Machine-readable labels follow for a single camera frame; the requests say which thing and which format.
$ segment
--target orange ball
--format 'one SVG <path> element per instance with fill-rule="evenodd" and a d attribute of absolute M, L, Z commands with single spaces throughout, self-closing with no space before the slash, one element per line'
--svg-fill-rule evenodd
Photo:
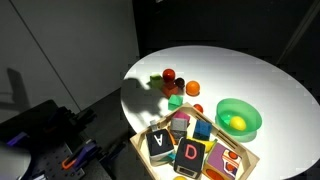
<path fill-rule="evenodd" d="M 189 96 L 197 96 L 200 93 L 200 84 L 197 81 L 189 81 L 186 85 L 186 93 Z"/>
<path fill-rule="evenodd" d="M 198 109 L 198 111 L 200 111 L 201 113 L 203 113 L 203 108 L 200 104 L 195 104 L 195 105 L 193 105 L 193 107 Z"/>

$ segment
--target red ball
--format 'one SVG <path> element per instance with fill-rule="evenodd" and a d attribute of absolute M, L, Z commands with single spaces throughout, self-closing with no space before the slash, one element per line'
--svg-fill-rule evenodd
<path fill-rule="evenodd" d="M 165 69 L 162 73 L 162 78 L 164 82 L 172 82 L 176 78 L 176 73 L 172 69 Z"/>
<path fill-rule="evenodd" d="M 203 108 L 200 104 L 195 104 L 195 105 L 193 105 L 193 107 L 198 109 L 198 111 L 200 111 L 201 113 L 203 113 Z"/>

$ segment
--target ball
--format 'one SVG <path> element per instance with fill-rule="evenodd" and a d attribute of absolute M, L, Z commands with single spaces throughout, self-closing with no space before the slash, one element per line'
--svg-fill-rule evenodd
<path fill-rule="evenodd" d="M 183 176 L 177 176 L 173 180 L 187 180 L 187 178 L 185 178 Z"/>
<path fill-rule="evenodd" d="M 186 93 L 189 96 L 197 96 L 200 93 L 200 84 L 197 81 L 189 81 L 186 85 Z"/>
<path fill-rule="evenodd" d="M 180 89 L 183 89 L 185 84 L 184 84 L 184 79 L 182 78 L 177 78 L 175 81 L 174 81 L 174 84 L 177 85 Z"/>
<path fill-rule="evenodd" d="M 195 105 L 193 105 L 193 107 L 195 107 L 196 109 L 198 109 L 198 111 L 203 113 L 203 108 L 202 108 L 202 106 L 200 104 L 195 104 Z"/>
<path fill-rule="evenodd" d="M 162 78 L 164 82 L 171 82 L 174 81 L 176 78 L 176 73 L 172 69 L 165 69 L 162 72 Z"/>
<path fill-rule="evenodd" d="M 233 116 L 230 120 L 230 126 L 239 131 L 243 131 L 247 128 L 246 122 L 240 116 Z"/>

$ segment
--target letter block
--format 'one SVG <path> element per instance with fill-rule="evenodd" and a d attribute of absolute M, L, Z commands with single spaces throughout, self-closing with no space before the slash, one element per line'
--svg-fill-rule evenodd
<path fill-rule="evenodd" d="M 212 125 L 205 121 L 197 120 L 193 138 L 208 141 L 210 139 Z"/>
<path fill-rule="evenodd" d="M 207 155 L 202 173 L 210 179 L 234 180 L 241 162 L 241 157 L 216 143 Z"/>
<path fill-rule="evenodd" d="M 193 179 L 199 178 L 204 151 L 205 146 L 202 143 L 181 138 L 173 166 L 174 171 Z"/>
<path fill-rule="evenodd" d="M 168 157 L 174 147 L 168 130 L 160 129 L 146 134 L 149 158 L 152 166 L 159 166 L 171 161 Z"/>

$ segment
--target yellow ball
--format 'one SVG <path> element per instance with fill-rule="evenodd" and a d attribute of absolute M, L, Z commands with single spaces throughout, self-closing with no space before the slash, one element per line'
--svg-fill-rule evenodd
<path fill-rule="evenodd" d="M 246 122 L 240 116 L 232 117 L 230 120 L 230 126 L 236 130 L 239 130 L 239 131 L 243 131 L 247 127 Z"/>
<path fill-rule="evenodd" d="M 187 180 L 187 178 L 185 178 L 183 176 L 177 176 L 173 180 Z"/>

